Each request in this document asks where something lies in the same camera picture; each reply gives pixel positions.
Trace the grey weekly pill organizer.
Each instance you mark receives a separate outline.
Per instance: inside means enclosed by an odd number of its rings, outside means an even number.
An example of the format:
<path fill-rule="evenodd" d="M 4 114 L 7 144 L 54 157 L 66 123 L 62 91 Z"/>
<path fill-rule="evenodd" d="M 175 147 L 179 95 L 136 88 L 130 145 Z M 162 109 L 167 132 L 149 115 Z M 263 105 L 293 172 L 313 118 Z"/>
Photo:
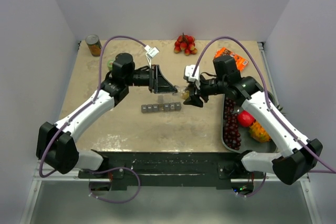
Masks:
<path fill-rule="evenodd" d="M 141 105 L 141 113 L 159 113 L 159 112 L 175 112 L 181 111 L 182 104 L 180 101 L 174 101 L 171 98 L 167 98 L 164 95 L 158 96 L 157 100 L 153 104 Z"/>

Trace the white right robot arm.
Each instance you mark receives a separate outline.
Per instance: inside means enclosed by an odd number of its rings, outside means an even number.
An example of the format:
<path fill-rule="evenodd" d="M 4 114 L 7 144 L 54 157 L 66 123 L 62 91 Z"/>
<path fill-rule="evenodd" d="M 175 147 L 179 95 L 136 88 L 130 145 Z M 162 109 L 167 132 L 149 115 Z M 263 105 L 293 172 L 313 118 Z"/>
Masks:
<path fill-rule="evenodd" d="M 321 142 L 309 140 L 290 124 L 270 101 L 265 88 L 253 77 L 240 75 L 231 56 L 219 56 L 213 59 L 213 65 L 216 75 L 208 80 L 201 76 L 198 66 L 185 67 L 184 79 L 190 94 L 184 104 L 201 108 L 210 95 L 223 94 L 251 114 L 278 148 L 276 153 L 244 151 L 234 165 L 235 175 L 246 178 L 252 172 L 272 173 L 291 185 L 313 169 L 323 149 Z"/>

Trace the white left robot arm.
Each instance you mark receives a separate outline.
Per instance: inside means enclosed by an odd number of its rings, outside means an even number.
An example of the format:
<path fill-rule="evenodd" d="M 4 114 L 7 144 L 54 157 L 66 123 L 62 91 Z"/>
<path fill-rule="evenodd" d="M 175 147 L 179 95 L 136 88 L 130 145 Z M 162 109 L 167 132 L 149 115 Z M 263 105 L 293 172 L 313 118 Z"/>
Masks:
<path fill-rule="evenodd" d="M 79 151 L 76 142 L 99 117 L 116 107 L 132 86 L 147 87 L 155 94 L 177 93 L 159 65 L 136 69 L 131 54 L 118 54 L 111 71 L 84 104 L 62 120 L 54 124 L 45 122 L 39 128 L 36 156 L 40 162 L 61 174 L 77 168 L 88 169 L 97 178 L 105 177 L 109 165 L 103 156 L 96 151 Z"/>

